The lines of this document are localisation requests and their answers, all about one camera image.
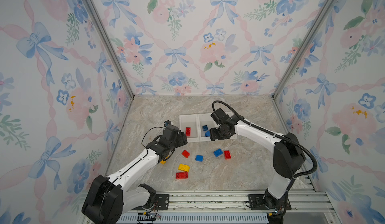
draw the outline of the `blue lego brick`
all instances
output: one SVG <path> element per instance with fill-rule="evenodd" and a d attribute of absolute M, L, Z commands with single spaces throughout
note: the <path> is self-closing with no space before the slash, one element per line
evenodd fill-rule
<path fill-rule="evenodd" d="M 203 161 L 203 155 L 197 155 L 197 156 L 195 156 L 195 160 L 196 160 L 196 161 L 202 162 L 202 161 Z"/>
<path fill-rule="evenodd" d="M 222 151 L 221 149 L 217 149 L 216 151 L 214 151 L 215 157 L 218 157 L 218 156 L 220 156 L 221 154 L 223 154 L 223 151 Z"/>

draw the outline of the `metal frame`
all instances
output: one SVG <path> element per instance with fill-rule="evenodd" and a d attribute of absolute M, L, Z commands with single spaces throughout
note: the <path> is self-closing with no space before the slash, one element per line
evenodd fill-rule
<path fill-rule="evenodd" d="M 295 68 L 298 66 L 298 62 L 301 60 L 302 56 L 305 54 L 308 46 L 310 45 L 311 41 L 315 37 L 315 34 L 317 34 L 318 30 L 320 29 L 321 24 L 327 19 L 327 15 L 332 10 L 335 2 L 337 0 L 325 0 L 325 3 L 323 7 L 318 12 L 317 16 L 314 19 L 313 25 L 310 27 L 309 31 L 305 35 L 300 47 L 298 48 L 297 53 L 292 58 L 292 61 L 289 65 L 289 67 L 286 69 L 285 73 L 282 76 L 281 81 L 279 82 L 277 88 L 275 89 L 273 93 L 273 99 L 276 100 L 278 95 L 282 92 L 283 88 L 286 85 L 286 82 L 291 77 L 291 74 L 295 70 Z"/>
<path fill-rule="evenodd" d="M 102 39 L 102 42 L 106 46 L 106 51 L 111 58 L 112 64 L 115 67 L 115 69 L 118 73 L 118 76 L 121 79 L 123 86 L 126 89 L 126 91 L 128 92 L 128 95 L 130 96 L 130 99 L 132 101 L 134 99 L 132 89 L 130 88 L 130 85 L 128 84 L 128 80 L 124 74 L 122 66 L 120 65 L 119 60 L 118 60 L 118 58 L 117 58 L 117 56 L 113 50 L 112 43 L 110 42 L 110 40 L 108 38 L 107 31 L 105 30 L 105 28 L 103 26 L 102 20 L 101 20 L 99 14 L 95 8 L 94 2 L 93 2 L 93 0 L 83 0 L 83 3 L 85 5 L 85 8 L 86 8 L 87 12 L 89 13 L 92 21 L 94 22 L 95 29 L 98 32 L 100 38 Z"/>

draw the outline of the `yellow lego brick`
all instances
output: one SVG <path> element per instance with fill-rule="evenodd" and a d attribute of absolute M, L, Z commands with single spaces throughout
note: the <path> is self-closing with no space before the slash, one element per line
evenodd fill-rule
<path fill-rule="evenodd" d="M 179 167 L 178 167 L 178 170 L 181 170 L 181 171 L 184 171 L 184 172 L 189 172 L 190 166 L 184 165 L 184 164 L 180 164 Z"/>

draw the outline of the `green leaf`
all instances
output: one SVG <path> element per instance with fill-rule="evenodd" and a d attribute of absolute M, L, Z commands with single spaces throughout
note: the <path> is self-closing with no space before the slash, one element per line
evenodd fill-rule
<path fill-rule="evenodd" d="M 91 131 L 91 133 L 92 133 L 92 118 L 91 118 L 91 116 L 87 116 L 86 123 L 87 123 L 88 129 L 89 129 L 89 130 Z"/>
<path fill-rule="evenodd" d="M 325 132 L 334 136 L 338 136 L 341 134 L 341 129 L 338 128 L 337 126 L 334 126 L 334 127 L 328 128 L 327 130 L 325 130 Z"/>
<path fill-rule="evenodd" d="M 91 108 L 89 108 L 89 112 L 90 112 L 90 114 L 93 114 L 94 112 L 96 112 L 97 111 L 97 108 L 99 107 L 99 105 L 96 105 L 96 106 L 94 106 L 94 109 L 95 110 L 92 110 Z"/>
<path fill-rule="evenodd" d="M 206 66 L 205 66 L 205 69 L 203 70 L 203 72 L 206 72 L 206 71 L 209 70 L 212 66 L 213 66 L 213 63 L 207 63 Z"/>
<path fill-rule="evenodd" d="M 150 0 L 147 4 L 147 11 L 150 14 L 158 5 L 158 0 Z"/>
<path fill-rule="evenodd" d="M 349 147 L 350 145 L 346 145 L 345 144 L 345 141 L 347 141 L 349 139 L 349 136 L 348 135 L 343 135 L 342 136 L 342 148 L 344 149 L 344 151 L 346 153 L 348 153 L 348 155 L 350 155 L 350 151 L 349 151 Z"/>
<path fill-rule="evenodd" d="M 362 16 L 359 16 L 359 17 L 356 17 L 356 18 L 351 19 L 351 20 L 345 25 L 345 27 L 343 28 L 343 30 L 346 30 L 346 29 L 349 29 L 349 28 L 358 26 L 358 25 L 362 22 L 363 19 L 365 19 L 365 18 L 362 17 Z"/>
<path fill-rule="evenodd" d="M 373 3 L 373 0 L 362 0 L 361 11 L 365 14 L 365 16 L 370 10 L 372 3 Z"/>

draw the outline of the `lego brick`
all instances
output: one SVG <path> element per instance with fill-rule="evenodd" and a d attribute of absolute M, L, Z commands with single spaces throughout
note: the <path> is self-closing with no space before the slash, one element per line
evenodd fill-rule
<path fill-rule="evenodd" d="M 221 149 L 217 149 L 216 151 L 214 151 L 215 157 L 218 157 L 218 156 L 220 156 L 221 154 L 223 154 L 223 151 L 222 151 Z"/>
<path fill-rule="evenodd" d="M 230 155 L 230 151 L 229 151 L 229 150 L 225 150 L 225 151 L 224 151 L 224 158 L 225 158 L 226 160 L 231 159 L 231 155 Z"/>
<path fill-rule="evenodd" d="M 183 155 L 184 157 L 188 158 L 188 157 L 190 156 L 190 153 L 187 152 L 186 150 L 184 150 L 184 151 L 182 152 L 182 155 Z"/>
<path fill-rule="evenodd" d="M 197 155 L 197 156 L 195 156 L 195 160 L 196 160 L 196 161 L 202 162 L 202 161 L 203 161 L 203 155 Z"/>
<path fill-rule="evenodd" d="M 190 166 L 184 165 L 184 164 L 180 164 L 179 167 L 178 167 L 178 170 L 189 172 Z"/>
<path fill-rule="evenodd" d="M 191 135 L 191 128 L 190 127 L 186 127 L 185 134 L 186 134 L 186 136 L 190 136 Z"/>
<path fill-rule="evenodd" d="M 176 178 L 177 179 L 187 179 L 187 178 L 189 178 L 189 174 L 187 172 L 177 172 Z"/>

